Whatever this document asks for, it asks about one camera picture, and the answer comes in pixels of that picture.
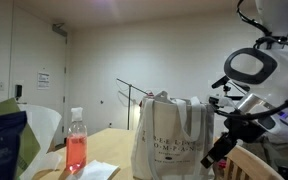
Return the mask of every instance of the door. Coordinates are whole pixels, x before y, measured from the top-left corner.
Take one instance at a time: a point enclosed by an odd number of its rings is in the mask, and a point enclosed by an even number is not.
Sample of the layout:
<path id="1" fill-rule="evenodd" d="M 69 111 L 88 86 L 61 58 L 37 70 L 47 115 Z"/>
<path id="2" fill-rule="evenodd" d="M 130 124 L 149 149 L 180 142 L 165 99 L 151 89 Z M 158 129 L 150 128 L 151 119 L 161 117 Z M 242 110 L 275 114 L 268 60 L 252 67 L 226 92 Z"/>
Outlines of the door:
<path id="1" fill-rule="evenodd" d="M 10 97 L 15 85 L 22 85 L 19 103 L 44 106 L 62 115 L 55 133 L 55 145 L 64 137 L 64 82 L 66 38 L 53 32 L 51 24 L 14 7 Z"/>

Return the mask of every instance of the black stand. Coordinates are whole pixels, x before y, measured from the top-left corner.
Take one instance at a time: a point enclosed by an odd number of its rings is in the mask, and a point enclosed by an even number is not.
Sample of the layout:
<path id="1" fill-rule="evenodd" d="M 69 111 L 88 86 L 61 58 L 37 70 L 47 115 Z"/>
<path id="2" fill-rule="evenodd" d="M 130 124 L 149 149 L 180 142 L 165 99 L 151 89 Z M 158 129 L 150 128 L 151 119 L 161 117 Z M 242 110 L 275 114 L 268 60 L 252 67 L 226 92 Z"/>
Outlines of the black stand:
<path id="1" fill-rule="evenodd" d="M 140 92 L 142 92 L 142 93 L 144 93 L 144 94 L 146 94 L 146 95 L 148 95 L 148 93 L 146 93 L 145 91 L 142 91 L 142 90 L 138 89 L 137 87 L 133 86 L 132 84 L 126 83 L 126 82 L 124 82 L 124 81 L 122 81 L 122 80 L 120 80 L 120 79 L 118 79 L 118 78 L 117 78 L 116 80 L 118 80 L 118 81 L 120 81 L 120 82 L 122 82 L 122 83 L 128 85 L 127 130 L 130 130 L 130 107 L 131 107 L 130 104 L 131 104 L 131 90 L 132 90 L 132 88 L 134 88 L 134 89 L 136 89 L 136 90 L 138 90 L 138 91 L 140 91 Z"/>

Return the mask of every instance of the red liquid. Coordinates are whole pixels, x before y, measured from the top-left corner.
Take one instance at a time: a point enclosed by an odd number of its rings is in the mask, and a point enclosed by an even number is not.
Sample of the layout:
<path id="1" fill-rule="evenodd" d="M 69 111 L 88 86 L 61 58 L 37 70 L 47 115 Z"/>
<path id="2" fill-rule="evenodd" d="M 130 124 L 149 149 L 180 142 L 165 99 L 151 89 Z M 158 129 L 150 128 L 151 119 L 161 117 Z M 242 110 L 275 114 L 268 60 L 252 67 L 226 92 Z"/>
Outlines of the red liquid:
<path id="1" fill-rule="evenodd" d="M 85 135 L 72 135 L 66 139 L 66 169 L 75 172 L 86 164 L 87 141 Z"/>

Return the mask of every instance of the wire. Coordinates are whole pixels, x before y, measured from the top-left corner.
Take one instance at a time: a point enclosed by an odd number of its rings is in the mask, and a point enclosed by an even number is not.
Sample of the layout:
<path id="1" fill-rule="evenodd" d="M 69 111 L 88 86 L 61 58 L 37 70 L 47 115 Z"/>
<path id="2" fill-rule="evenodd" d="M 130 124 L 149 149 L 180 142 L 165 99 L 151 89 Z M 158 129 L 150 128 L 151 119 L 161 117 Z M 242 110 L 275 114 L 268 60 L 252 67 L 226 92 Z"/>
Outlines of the wire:
<path id="1" fill-rule="evenodd" d="M 262 38 L 260 38 L 260 39 L 258 39 L 256 41 L 256 44 L 260 45 L 260 44 L 268 42 L 268 41 L 272 41 L 272 42 L 276 42 L 278 44 L 282 44 L 282 45 L 287 45 L 288 46 L 288 42 L 276 40 L 273 37 L 262 37 Z M 265 111 L 265 112 L 255 113 L 255 114 L 236 115 L 236 114 L 228 114 L 228 113 L 226 113 L 224 111 L 220 111 L 218 109 L 216 109 L 214 111 L 218 115 L 221 115 L 221 116 L 224 116 L 224 117 L 227 117 L 227 118 L 252 121 L 254 119 L 260 119 L 260 118 L 265 118 L 267 116 L 271 116 L 273 114 L 276 114 L 276 113 L 282 111 L 285 108 L 288 108 L 288 99 L 282 105 L 280 105 L 277 108 L 274 108 L 274 109 L 271 109 L 271 110 L 268 110 L 268 111 Z"/>
<path id="2" fill-rule="evenodd" d="M 248 17 L 246 17 L 241 11 L 240 11 L 240 5 L 243 3 L 244 0 L 240 0 L 237 3 L 237 14 L 240 16 L 241 20 L 256 27 L 257 29 L 261 30 L 265 36 L 270 36 L 272 34 L 272 32 L 270 32 L 268 29 L 266 29 L 266 27 L 264 27 L 263 25 L 261 25 L 260 23 L 256 22 L 254 19 L 250 20 Z"/>
<path id="3" fill-rule="evenodd" d="M 229 84 L 231 84 L 232 86 L 234 86 L 238 91 L 240 91 L 242 94 L 246 94 L 244 93 L 241 89 L 239 89 L 235 84 L 231 83 L 231 82 L 228 82 Z"/>

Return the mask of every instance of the table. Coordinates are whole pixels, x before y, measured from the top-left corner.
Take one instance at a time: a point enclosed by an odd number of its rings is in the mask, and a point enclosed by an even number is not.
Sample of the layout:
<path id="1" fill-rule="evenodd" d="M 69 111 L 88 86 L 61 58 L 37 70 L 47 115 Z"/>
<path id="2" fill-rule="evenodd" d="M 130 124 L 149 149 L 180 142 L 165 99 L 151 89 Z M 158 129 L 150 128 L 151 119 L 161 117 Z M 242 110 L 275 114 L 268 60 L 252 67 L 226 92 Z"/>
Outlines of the table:
<path id="1" fill-rule="evenodd" d="M 87 138 L 87 163 L 93 160 L 119 166 L 110 177 L 114 180 L 133 179 L 131 154 L 134 144 L 135 131 L 121 129 L 105 129 Z M 56 151 L 63 156 L 56 171 L 41 171 L 33 179 L 66 179 L 69 175 L 65 171 L 66 148 Z"/>

